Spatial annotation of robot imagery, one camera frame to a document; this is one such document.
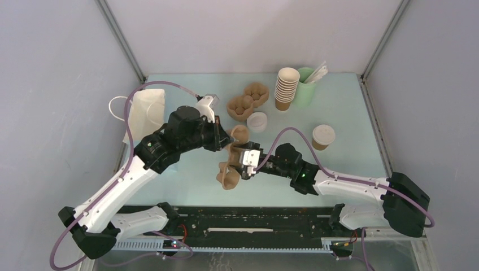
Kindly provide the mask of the brown paper coffee cup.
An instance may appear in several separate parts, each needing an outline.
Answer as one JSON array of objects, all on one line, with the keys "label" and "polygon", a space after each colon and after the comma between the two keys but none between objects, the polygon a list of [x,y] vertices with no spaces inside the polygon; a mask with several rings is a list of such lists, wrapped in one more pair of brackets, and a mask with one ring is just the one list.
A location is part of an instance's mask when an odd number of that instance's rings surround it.
[{"label": "brown paper coffee cup", "polygon": [[322,144],[322,143],[318,143],[318,141],[313,138],[312,139],[312,147],[315,149],[315,150],[318,150],[318,151],[322,151],[322,150],[325,150],[329,145],[328,144]]}]

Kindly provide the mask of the white cup lid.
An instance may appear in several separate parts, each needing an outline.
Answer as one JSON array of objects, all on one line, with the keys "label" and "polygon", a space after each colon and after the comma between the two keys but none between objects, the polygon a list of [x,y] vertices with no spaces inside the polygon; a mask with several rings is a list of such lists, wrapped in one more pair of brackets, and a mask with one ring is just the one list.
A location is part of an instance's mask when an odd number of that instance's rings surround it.
[{"label": "white cup lid", "polygon": [[312,132],[313,140],[323,146],[328,146],[334,142],[336,133],[329,125],[318,125]]}]

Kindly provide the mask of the white paper bag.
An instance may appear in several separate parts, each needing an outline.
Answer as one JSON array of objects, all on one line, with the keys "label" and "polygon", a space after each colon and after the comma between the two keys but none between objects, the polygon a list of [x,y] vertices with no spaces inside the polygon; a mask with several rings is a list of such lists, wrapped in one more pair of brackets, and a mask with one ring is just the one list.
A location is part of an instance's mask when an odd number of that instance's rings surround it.
[{"label": "white paper bag", "polygon": [[164,124],[164,89],[141,90],[130,101],[128,124],[133,141],[157,131]]}]

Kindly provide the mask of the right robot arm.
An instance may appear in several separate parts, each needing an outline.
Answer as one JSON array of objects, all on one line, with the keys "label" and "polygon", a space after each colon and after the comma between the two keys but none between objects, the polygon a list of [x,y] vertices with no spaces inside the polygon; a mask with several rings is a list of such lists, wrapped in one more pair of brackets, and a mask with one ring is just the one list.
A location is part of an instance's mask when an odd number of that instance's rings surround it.
[{"label": "right robot arm", "polygon": [[391,227],[408,237],[423,235],[430,197],[407,175],[394,172],[390,177],[367,178],[329,171],[306,162],[289,143],[279,145],[272,155],[259,144],[237,146],[239,164],[234,166],[243,180],[265,173],[290,180],[290,187],[303,195],[339,196],[357,205],[339,203],[328,221],[332,234],[343,236],[349,230]]}]

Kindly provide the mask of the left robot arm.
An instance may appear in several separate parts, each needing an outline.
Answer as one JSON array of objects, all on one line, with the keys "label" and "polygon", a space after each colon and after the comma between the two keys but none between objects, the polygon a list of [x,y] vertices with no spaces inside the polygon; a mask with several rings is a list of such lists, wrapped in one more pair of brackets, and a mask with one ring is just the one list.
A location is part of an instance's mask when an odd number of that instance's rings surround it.
[{"label": "left robot arm", "polygon": [[177,163],[181,154],[198,148],[220,151],[232,141],[218,116],[209,121],[194,107],[179,107],[159,130],[141,140],[104,187],[83,205],[62,208],[59,218],[90,259],[102,257],[118,241],[135,235],[153,231],[172,235],[179,215],[166,202],[135,213],[119,210],[141,187]]}]

